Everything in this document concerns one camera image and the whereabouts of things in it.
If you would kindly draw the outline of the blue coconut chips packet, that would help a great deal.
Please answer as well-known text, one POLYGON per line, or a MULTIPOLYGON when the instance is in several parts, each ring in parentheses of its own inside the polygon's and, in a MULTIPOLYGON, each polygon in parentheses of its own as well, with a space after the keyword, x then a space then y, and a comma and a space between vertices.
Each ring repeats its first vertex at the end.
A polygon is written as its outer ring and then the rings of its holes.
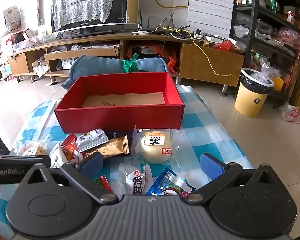
POLYGON ((169 167, 166 167, 157 177, 152 186, 147 191, 147 196, 173 196, 179 195, 181 198, 188 196, 196 190, 187 180, 178 176, 169 167))

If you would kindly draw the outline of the white lace cover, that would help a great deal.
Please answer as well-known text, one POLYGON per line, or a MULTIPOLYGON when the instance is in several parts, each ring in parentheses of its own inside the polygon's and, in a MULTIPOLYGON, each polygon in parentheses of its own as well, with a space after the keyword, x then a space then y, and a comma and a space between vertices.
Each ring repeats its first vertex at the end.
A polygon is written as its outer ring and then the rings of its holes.
POLYGON ((52 0, 52 20, 56 31, 84 21, 104 23, 110 15, 113 0, 52 0))

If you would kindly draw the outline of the gold snack packet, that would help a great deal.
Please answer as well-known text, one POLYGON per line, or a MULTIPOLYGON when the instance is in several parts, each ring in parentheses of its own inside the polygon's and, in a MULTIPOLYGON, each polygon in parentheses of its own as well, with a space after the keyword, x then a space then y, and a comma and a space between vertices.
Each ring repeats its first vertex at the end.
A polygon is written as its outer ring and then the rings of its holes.
POLYGON ((83 152, 83 157, 85 159, 94 153, 100 153, 104 159, 122 154, 130 154, 128 137, 125 135, 123 137, 114 138, 100 146, 86 150, 83 152))

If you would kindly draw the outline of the white blue box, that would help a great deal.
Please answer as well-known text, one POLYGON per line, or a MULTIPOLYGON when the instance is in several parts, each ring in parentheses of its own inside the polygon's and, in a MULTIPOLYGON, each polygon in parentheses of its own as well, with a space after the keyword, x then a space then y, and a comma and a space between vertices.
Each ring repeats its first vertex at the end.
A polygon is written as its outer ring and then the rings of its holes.
POLYGON ((76 60, 77 60, 77 57, 68 58, 68 59, 61 59, 62 69, 63 70, 69 70, 76 60))

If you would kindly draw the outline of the white green kaprons packet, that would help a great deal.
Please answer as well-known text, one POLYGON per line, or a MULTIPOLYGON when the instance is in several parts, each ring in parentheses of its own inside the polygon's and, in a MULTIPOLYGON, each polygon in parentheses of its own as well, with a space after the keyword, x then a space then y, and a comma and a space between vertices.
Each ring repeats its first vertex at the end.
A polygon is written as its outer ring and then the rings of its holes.
POLYGON ((79 152, 87 151, 109 141, 105 132, 101 129, 95 129, 88 133, 79 135, 76 140, 77 149, 79 152))

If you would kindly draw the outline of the yellow waffle snack packet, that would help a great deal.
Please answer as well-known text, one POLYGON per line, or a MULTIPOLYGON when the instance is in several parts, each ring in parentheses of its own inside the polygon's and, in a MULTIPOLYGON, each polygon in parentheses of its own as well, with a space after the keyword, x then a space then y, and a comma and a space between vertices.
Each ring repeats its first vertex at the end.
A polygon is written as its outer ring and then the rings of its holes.
POLYGON ((47 155, 47 145, 51 141, 51 135, 47 135, 43 140, 25 140, 20 141, 11 149, 10 155, 15 156, 35 156, 47 155))

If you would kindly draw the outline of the wooden TV cabinet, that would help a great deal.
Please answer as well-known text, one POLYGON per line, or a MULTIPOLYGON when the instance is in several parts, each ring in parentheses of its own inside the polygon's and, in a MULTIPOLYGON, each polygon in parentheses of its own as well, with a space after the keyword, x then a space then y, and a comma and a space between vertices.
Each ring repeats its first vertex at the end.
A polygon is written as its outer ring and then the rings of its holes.
POLYGON ((134 54, 140 58, 162 57, 177 82, 182 79, 206 81, 236 86, 244 62, 244 53, 238 49, 218 50, 212 42, 202 39, 180 40, 176 35, 163 33, 116 33, 82 38, 68 38, 49 42, 8 57, 12 75, 28 75, 35 79, 33 63, 41 57, 47 61, 44 74, 55 83, 57 77, 68 77, 69 71, 58 69, 62 60, 76 59, 82 55, 129 60, 134 54))

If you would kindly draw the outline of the red plastic bag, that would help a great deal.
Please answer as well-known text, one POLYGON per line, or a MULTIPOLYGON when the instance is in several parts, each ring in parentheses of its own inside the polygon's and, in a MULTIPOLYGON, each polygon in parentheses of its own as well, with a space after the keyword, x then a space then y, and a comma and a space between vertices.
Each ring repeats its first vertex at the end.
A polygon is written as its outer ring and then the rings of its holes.
POLYGON ((234 53, 236 51, 236 47, 230 40, 223 41, 221 43, 213 45, 211 48, 218 49, 222 51, 228 51, 234 53))

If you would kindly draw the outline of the purple wafer biscuit packet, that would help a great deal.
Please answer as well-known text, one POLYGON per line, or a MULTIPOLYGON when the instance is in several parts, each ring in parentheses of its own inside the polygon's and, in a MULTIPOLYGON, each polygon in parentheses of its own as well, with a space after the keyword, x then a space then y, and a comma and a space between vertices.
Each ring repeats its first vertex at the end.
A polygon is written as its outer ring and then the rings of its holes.
POLYGON ((117 155, 130 155, 133 141, 132 132, 108 132, 106 133, 110 146, 103 154, 105 156, 113 157, 117 155))

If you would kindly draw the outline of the black metal shelf rack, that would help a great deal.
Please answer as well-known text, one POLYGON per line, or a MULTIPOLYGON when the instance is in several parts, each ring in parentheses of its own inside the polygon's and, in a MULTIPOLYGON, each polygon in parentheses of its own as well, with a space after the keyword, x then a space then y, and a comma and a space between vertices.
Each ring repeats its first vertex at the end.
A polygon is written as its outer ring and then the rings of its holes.
POLYGON ((287 102, 300 72, 300 0, 234 0, 230 37, 244 47, 244 67, 260 69, 260 57, 279 70, 283 85, 269 97, 287 102))

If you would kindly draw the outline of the red white candy packet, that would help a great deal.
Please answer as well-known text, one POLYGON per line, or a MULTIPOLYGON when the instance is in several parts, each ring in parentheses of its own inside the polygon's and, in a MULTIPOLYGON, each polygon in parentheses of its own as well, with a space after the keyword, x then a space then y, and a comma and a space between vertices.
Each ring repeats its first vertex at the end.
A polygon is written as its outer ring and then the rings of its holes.
POLYGON ((107 191, 113 193, 112 188, 106 178, 106 176, 102 175, 94 179, 94 182, 100 185, 102 188, 106 189, 107 191))

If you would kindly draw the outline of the red orange snack packet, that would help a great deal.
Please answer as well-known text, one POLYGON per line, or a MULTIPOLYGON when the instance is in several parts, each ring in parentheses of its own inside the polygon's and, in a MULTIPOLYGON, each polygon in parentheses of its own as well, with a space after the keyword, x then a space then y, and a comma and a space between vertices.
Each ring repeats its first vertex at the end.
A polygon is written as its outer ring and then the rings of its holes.
POLYGON ((83 155, 77 148, 77 137, 75 134, 70 134, 61 144, 61 149, 67 161, 79 163, 83 160, 83 155))

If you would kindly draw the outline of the round bun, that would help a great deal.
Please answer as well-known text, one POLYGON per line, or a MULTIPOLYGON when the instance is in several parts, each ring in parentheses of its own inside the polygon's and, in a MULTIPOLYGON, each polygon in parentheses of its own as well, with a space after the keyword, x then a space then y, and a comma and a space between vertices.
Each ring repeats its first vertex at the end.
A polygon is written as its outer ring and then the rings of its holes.
POLYGON ((183 129, 135 128, 132 140, 132 163, 178 167, 177 155, 183 135, 183 129))

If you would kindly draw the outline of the white duck gizzard packet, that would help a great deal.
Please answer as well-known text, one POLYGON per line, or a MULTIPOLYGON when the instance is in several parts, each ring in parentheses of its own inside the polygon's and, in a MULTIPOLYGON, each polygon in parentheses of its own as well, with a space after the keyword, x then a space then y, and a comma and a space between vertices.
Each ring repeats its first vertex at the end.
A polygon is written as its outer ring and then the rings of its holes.
POLYGON ((121 187, 121 195, 145 195, 154 180, 151 167, 146 164, 141 170, 137 167, 121 163, 119 165, 119 184, 121 187))

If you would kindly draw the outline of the flat screen television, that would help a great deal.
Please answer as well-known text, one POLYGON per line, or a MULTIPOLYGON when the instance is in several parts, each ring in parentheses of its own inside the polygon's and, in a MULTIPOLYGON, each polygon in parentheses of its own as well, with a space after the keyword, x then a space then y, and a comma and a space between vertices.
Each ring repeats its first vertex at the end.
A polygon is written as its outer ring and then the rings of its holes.
POLYGON ((137 24, 139 0, 52 0, 51 27, 54 33, 137 24))

